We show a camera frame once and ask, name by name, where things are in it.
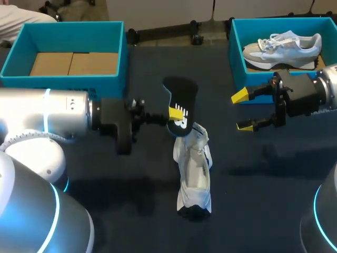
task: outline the cardboard box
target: cardboard box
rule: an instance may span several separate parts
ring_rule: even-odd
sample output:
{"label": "cardboard box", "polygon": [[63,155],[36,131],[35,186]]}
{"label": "cardboard box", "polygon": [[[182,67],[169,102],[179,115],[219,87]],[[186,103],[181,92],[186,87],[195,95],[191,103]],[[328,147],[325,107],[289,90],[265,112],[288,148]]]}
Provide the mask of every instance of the cardboard box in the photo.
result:
{"label": "cardboard box", "polygon": [[[322,36],[321,59],[317,70],[337,63],[337,26],[329,17],[298,17],[298,18],[252,18],[233,20],[230,33],[229,59],[236,89],[245,86],[257,86],[266,83],[277,70],[256,71],[247,68],[243,58],[242,48],[259,38],[269,38],[273,33],[284,33],[292,30],[299,36]],[[292,75],[307,73],[315,77],[316,70],[294,70]],[[259,96],[255,100],[243,102],[247,104],[273,103],[271,96]]]}
{"label": "cardboard box", "polygon": [[24,24],[0,78],[5,87],[124,97],[128,49],[123,22]]}
{"label": "cardboard box", "polygon": [[68,75],[73,53],[38,53],[30,76]]}
{"label": "cardboard box", "polygon": [[30,76],[115,75],[118,53],[38,53]]}

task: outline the black table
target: black table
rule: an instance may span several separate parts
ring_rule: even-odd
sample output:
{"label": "black table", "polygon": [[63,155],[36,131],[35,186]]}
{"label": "black table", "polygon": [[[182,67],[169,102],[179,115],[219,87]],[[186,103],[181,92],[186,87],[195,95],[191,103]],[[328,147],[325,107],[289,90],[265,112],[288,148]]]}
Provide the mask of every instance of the black table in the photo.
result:
{"label": "black table", "polygon": [[95,223],[95,252],[301,252],[301,214],[337,160],[336,113],[238,131],[237,120],[267,116],[273,107],[231,104],[227,46],[130,49],[129,97],[144,98],[147,111],[167,110],[167,75],[199,85],[196,121],[209,133],[214,164],[212,215],[195,223],[176,214],[179,171],[166,128],[143,126],[128,157],[93,134],[63,148],[69,194]]}

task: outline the blue box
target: blue box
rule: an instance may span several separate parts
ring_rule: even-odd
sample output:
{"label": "blue box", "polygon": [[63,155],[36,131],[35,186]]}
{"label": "blue box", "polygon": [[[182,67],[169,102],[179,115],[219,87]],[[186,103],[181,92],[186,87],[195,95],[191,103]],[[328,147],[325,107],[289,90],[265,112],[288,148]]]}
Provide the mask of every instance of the blue box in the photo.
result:
{"label": "blue box", "polygon": [[[114,75],[29,76],[38,52],[118,53]],[[84,90],[90,98],[122,98],[128,51],[123,22],[25,24],[0,73],[5,87]]]}
{"label": "blue box", "polygon": [[[242,48],[259,38],[269,38],[273,33],[292,30],[298,36],[322,36],[321,56],[326,66],[337,63],[337,26],[329,17],[304,18],[253,18],[233,20],[230,33],[229,59],[236,89],[256,86],[273,77],[275,70],[268,72],[248,72]],[[308,73],[314,77],[316,71],[291,71],[292,75]],[[244,103],[273,103],[271,96],[259,96]]]}

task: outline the person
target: person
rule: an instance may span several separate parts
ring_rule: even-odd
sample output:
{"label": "person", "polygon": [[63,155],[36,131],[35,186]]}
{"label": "person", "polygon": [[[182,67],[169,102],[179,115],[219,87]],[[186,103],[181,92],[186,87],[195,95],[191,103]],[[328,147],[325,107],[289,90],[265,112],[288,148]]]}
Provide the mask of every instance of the person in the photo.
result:
{"label": "person", "polygon": [[13,43],[24,23],[56,22],[54,18],[39,12],[20,9],[9,4],[10,0],[0,0],[0,43]]}

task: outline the shoe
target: shoe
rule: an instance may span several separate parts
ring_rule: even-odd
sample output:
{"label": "shoe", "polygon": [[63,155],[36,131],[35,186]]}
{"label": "shoe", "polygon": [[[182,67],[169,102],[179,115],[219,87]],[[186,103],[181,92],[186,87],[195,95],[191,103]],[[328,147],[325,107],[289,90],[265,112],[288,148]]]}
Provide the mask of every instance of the shoe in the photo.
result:
{"label": "shoe", "polygon": [[313,70],[321,48],[320,34],[301,37],[288,31],[282,34],[272,34],[269,40],[258,39],[257,43],[245,46],[243,57],[248,63],[263,70],[270,70],[277,64]]}
{"label": "shoe", "polygon": [[210,168],[213,164],[206,129],[197,123],[186,137],[174,143],[173,159],[179,165],[180,190],[177,199],[178,214],[191,220],[210,216]]}

